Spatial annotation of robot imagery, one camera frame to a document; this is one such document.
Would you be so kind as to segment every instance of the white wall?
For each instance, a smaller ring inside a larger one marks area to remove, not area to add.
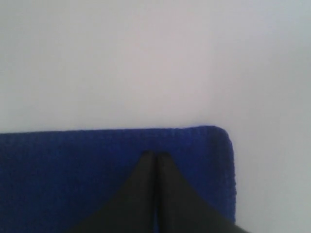
[[[237,223],[311,229],[311,1],[0,0],[0,131],[227,129]]]

